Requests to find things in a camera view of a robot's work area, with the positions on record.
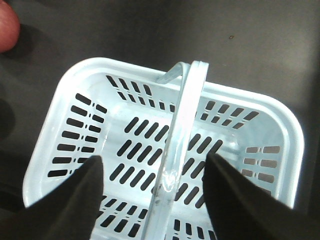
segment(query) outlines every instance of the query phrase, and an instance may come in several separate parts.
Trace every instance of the dark gray surface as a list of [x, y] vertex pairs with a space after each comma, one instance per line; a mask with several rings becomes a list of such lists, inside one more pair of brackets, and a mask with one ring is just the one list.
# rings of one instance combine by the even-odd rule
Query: dark gray surface
[[0, 54], [0, 98], [15, 120], [0, 151], [28, 161], [61, 76], [83, 59], [164, 71], [201, 60], [208, 81], [272, 96], [297, 116], [306, 141], [297, 208], [307, 210], [320, 126], [320, 1], [8, 2], [22, 26], [18, 46]]

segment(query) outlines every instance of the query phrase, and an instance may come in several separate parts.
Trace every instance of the white plastic basket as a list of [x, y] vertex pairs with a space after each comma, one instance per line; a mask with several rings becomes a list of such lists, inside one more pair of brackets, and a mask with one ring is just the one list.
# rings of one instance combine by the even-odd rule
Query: white plastic basket
[[69, 69], [24, 178], [25, 205], [101, 155], [105, 190], [92, 239], [213, 240], [202, 175], [214, 148], [293, 207], [304, 149], [297, 119], [271, 97], [204, 83], [207, 68], [179, 63], [164, 76], [99, 57]]

